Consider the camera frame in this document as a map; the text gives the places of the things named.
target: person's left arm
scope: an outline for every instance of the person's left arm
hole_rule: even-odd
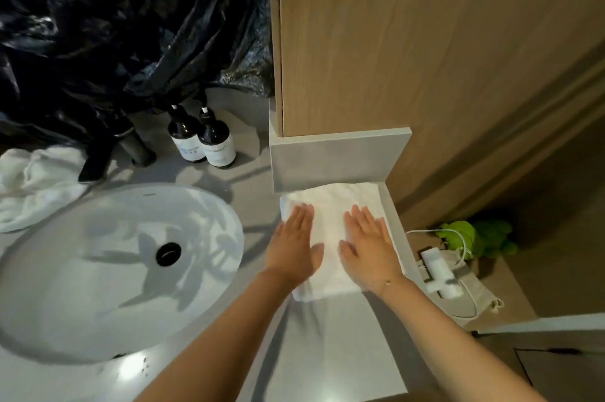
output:
[[[277,308],[321,264],[323,245],[309,243],[313,216],[312,206],[294,208],[275,230],[265,269],[135,402],[237,399]]]

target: hand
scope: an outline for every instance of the hand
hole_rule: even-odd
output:
[[[310,247],[314,209],[296,206],[286,223],[280,222],[267,248],[265,271],[283,276],[293,290],[307,280],[324,259],[324,244]]]
[[[353,281],[379,294],[387,282],[404,276],[383,218],[376,220],[367,207],[355,205],[344,213],[344,224],[353,244],[340,241],[338,252]]]

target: gray countertop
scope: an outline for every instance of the gray countertop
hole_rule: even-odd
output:
[[[236,126],[228,122],[239,153],[230,169],[182,161],[162,127],[147,130],[144,136],[158,153],[153,166],[134,169],[119,157],[112,164],[107,182],[98,188],[172,182],[195,185],[223,198],[241,219],[245,253],[238,275],[221,298],[165,342],[107,363],[48,365],[0,348],[3,402],[132,401],[263,268],[266,246],[279,222],[279,196],[272,191],[268,138],[261,133],[259,143],[253,129],[233,123]],[[406,274],[422,284],[389,191],[384,183],[379,188]],[[0,251],[19,234],[0,235]],[[238,400],[362,402],[406,392],[427,378],[428,370],[403,326],[370,294],[308,303],[297,303],[290,297],[271,322]]]

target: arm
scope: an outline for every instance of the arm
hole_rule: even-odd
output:
[[[317,270],[323,245],[310,248],[313,207],[296,207],[267,248],[266,268],[140,394],[136,402],[231,402],[277,308]]]
[[[401,271],[383,219],[367,208],[345,213],[353,246],[339,252],[349,275],[403,322],[442,388],[460,402],[545,402],[522,378],[465,333]]]

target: bottle label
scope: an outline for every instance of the bottle label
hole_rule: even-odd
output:
[[[204,151],[206,152],[208,163],[213,166],[227,166],[235,160],[235,144],[233,143],[231,134],[229,134],[229,138],[220,144],[214,144],[213,146],[204,144]]]
[[[172,140],[185,160],[194,162],[206,156],[204,145],[197,136],[188,139],[172,138]]]

